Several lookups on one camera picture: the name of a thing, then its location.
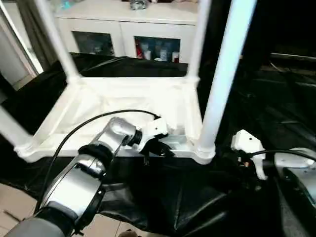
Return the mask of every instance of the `black cable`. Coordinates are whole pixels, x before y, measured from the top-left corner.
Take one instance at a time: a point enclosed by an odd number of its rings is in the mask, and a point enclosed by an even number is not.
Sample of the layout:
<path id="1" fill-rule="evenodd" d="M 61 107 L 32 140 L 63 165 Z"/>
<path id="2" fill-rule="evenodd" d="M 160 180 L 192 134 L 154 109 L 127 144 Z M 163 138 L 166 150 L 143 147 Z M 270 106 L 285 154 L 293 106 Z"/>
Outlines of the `black cable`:
<path id="1" fill-rule="evenodd" d="M 258 151 L 254 153 L 248 153 L 251 157 L 256 156 L 256 155 L 261 155 L 261 154 L 267 154 L 267 153 L 286 153 L 286 154 L 293 154 L 301 157 L 305 157 L 307 159 L 311 159 L 316 162 L 316 158 L 309 156 L 305 153 L 294 151 L 294 150 L 263 150 L 263 151 Z"/>
<path id="2" fill-rule="evenodd" d="M 67 136 L 62 140 L 62 142 L 59 144 L 59 146 L 57 147 L 54 155 L 52 156 L 52 159 L 51 159 L 51 162 L 49 164 L 49 168 L 48 168 L 48 171 L 45 175 L 45 179 L 44 179 L 44 183 L 43 183 L 43 186 L 42 186 L 42 189 L 41 189 L 41 192 L 40 192 L 40 196 L 39 196 L 39 199 L 36 203 L 36 207 L 35 207 L 35 210 L 34 210 L 34 214 L 37 213 L 40 209 L 40 204 L 42 202 L 42 199 L 45 195 L 45 191 L 46 191 L 46 186 L 47 186 L 47 182 L 48 182 L 48 178 L 49 178 L 49 174 L 51 172 L 51 169 L 54 165 L 54 162 L 56 161 L 57 157 L 58 157 L 58 154 L 60 152 L 60 150 L 62 149 L 63 145 L 66 143 L 66 141 L 75 133 L 77 132 L 80 128 L 82 128 L 83 126 L 87 125 L 88 123 L 96 120 L 96 119 L 99 119 L 101 117 L 104 117 L 104 116 L 108 116 L 108 115 L 114 115 L 114 114 L 119 114 L 119 113 L 127 113 L 127 112 L 139 112 L 139 113 L 145 113 L 145 114 L 149 114 L 149 115 L 152 115 L 154 116 L 154 119 L 158 119 L 160 118 L 160 116 L 152 113 L 152 112 L 149 112 L 149 111 L 145 111 L 145 110 L 118 110 L 118 111 L 112 111 L 112 112 L 107 112 L 107 113 L 104 113 L 104 114 L 100 114 L 100 115 L 97 115 L 97 116 L 94 116 L 90 119 L 88 119 L 87 121 L 79 124 L 77 127 L 75 127 L 70 133 L 67 134 Z"/>
<path id="3" fill-rule="evenodd" d="M 107 60 L 107 61 L 105 61 L 105 62 L 99 63 L 99 64 L 97 64 L 97 65 L 95 65 L 95 66 L 93 66 L 93 67 L 91 67 L 91 68 L 85 68 L 85 69 L 83 69 L 80 73 L 89 72 L 89 71 L 91 71 L 91 70 L 94 70 L 94 69 L 96 69 L 96 68 L 102 67 L 102 66 L 104 66 L 104 65 L 107 65 L 107 64 L 110 64 L 110 63 L 115 63 L 115 62 L 117 62 L 117 61 L 120 61 L 120 60 L 122 60 L 122 59 L 127 59 L 127 58 L 129 58 L 129 57 L 123 56 L 123 57 L 119 57 L 119 58 L 113 58 L 113 59 Z"/>
<path id="4" fill-rule="evenodd" d="M 301 77 L 301 78 L 303 78 L 303 79 L 315 80 L 314 78 L 311 78 L 311 77 L 309 77 L 309 76 L 307 76 L 307 75 L 302 75 L 302 74 L 299 74 L 299 73 L 295 73 L 295 72 L 292 71 L 289 67 L 286 67 L 287 70 L 285 71 L 285 70 L 282 70 L 282 69 L 280 69 L 279 67 L 277 67 L 277 66 L 276 66 L 273 62 L 271 62 L 270 60 L 269 60 L 269 63 L 270 63 L 270 65 L 271 65 L 274 69 L 276 69 L 276 71 L 277 71 L 278 73 L 280 73 L 281 75 L 282 75 L 282 74 L 293 74 L 294 76 L 299 76 L 299 77 Z"/>

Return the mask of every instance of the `black plastic sheet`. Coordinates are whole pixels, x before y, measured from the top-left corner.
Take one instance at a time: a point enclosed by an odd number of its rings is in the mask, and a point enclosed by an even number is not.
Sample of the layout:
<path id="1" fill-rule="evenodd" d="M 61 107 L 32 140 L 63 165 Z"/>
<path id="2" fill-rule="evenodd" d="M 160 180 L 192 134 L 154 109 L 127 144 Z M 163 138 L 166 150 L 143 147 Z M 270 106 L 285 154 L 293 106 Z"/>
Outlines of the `black plastic sheet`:
<path id="1" fill-rule="evenodd" d="M 122 58 L 97 66 L 111 57 L 74 55 L 74 59 L 81 73 L 90 77 L 181 77 L 186 73 L 183 64 Z M 203 72 L 200 76 L 203 112 L 212 77 Z M 3 106 L 34 134 L 65 86 L 57 63 Z M 214 162 L 198 165 L 187 158 L 151 158 L 144 165 L 142 158 L 115 158 L 104 180 L 107 192 L 100 213 L 168 236 L 282 236 L 275 182 L 259 182 L 253 171 L 237 168 L 235 154 L 227 147 L 232 135 L 245 129 L 266 149 L 315 149 L 315 97 L 312 79 L 276 72 L 239 73 L 217 137 Z M 37 198 L 51 158 L 26 163 L 1 137 L 0 148 L 0 182 Z M 50 180 L 70 160 L 58 158 Z"/>

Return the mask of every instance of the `white cabinet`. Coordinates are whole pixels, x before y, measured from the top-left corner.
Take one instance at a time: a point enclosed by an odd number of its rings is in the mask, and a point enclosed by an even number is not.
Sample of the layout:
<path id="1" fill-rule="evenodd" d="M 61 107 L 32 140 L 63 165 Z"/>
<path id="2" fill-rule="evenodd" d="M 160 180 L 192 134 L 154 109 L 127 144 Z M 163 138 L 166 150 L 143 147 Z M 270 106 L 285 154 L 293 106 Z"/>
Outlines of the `white cabinet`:
<path id="1" fill-rule="evenodd" d="M 120 0 L 85 0 L 56 13 L 70 52 L 129 56 L 188 63 L 198 5 L 150 4 L 132 11 Z"/>

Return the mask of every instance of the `robotic arm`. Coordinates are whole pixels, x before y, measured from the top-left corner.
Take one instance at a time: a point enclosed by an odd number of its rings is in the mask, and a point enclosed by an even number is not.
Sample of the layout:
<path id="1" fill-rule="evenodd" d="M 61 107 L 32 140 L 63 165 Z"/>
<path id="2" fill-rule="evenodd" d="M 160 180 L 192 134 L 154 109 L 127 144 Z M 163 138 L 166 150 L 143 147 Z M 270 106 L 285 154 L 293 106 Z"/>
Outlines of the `robotic arm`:
<path id="1" fill-rule="evenodd" d="M 137 130 L 122 118 L 114 117 L 90 144 L 79 149 L 79 155 L 54 179 L 47 189 L 40 210 L 23 220 L 6 237 L 66 237 L 90 224 L 97 213 L 105 191 L 102 180 L 121 146 L 144 148 L 155 135 L 166 135 L 163 121 L 152 122 L 152 130 Z"/>
<path id="2" fill-rule="evenodd" d="M 153 147 L 157 155 L 172 155 L 171 148 L 157 140 L 155 142 L 157 135 L 167 135 L 167 127 L 161 118 L 152 121 L 142 130 L 137 130 L 122 118 L 112 118 L 90 144 L 79 149 L 79 155 L 54 179 L 44 195 L 39 212 L 23 220 L 6 237 L 67 237 L 72 233 L 80 234 L 98 211 L 105 193 L 102 180 L 121 146 L 131 146 L 145 156 L 149 147 Z M 264 150 L 260 140 L 245 130 L 233 137 L 231 147 L 244 154 Z M 309 157 L 316 157 L 316 153 L 311 150 L 299 151 Z M 258 178 L 266 180 L 268 170 L 265 154 L 252 156 L 250 160 Z M 314 215 L 315 162 L 298 155 L 276 153 L 272 166 L 282 179 L 294 183 L 291 187 L 299 190 L 299 196 L 303 197 L 300 203 L 305 203 Z"/>

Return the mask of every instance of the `white plastic stool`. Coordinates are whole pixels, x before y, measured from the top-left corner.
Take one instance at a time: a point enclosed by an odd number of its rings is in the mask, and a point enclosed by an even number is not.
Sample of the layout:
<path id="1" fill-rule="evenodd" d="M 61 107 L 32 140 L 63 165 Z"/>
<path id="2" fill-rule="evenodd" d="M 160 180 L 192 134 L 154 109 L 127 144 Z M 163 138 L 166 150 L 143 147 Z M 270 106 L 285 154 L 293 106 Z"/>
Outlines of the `white plastic stool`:
<path id="1" fill-rule="evenodd" d="M 121 109 L 151 111 L 169 127 L 164 142 L 176 157 L 193 158 L 208 164 L 215 156 L 215 138 L 238 66 L 256 0 L 232 0 L 216 66 L 207 109 L 202 120 L 196 86 L 211 0 L 200 0 L 196 35 L 188 72 L 182 78 L 86 78 L 80 75 L 67 52 L 46 0 L 35 0 L 47 33 L 67 76 L 67 87 L 34 136 L 29 135 L 0 107 L 0 132 L 27 162 L 52 156 L 62 139 L 79 123 L 104 112 Z M 119 114 L 137 127 L 153 118 L 139 113 Z M 60 156 L 75 156 L 111 118 L 92 122 L 75 133 Z M 139 156 L 124 147 L 119 156 Z"/>

